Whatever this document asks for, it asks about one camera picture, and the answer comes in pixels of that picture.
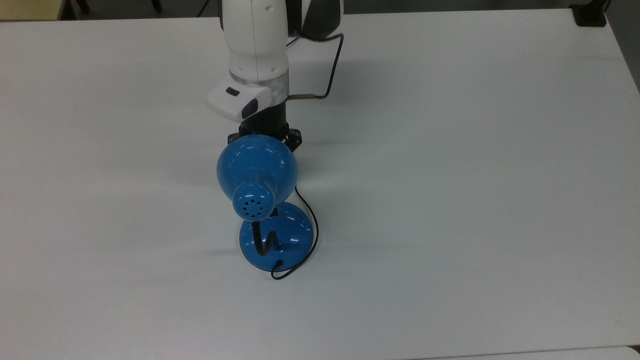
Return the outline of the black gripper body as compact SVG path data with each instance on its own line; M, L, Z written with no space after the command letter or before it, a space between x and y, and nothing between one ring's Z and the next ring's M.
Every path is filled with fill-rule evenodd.
M238 127L239 137L265 135L283 141L289 133L286 101L256 112L243 120Z

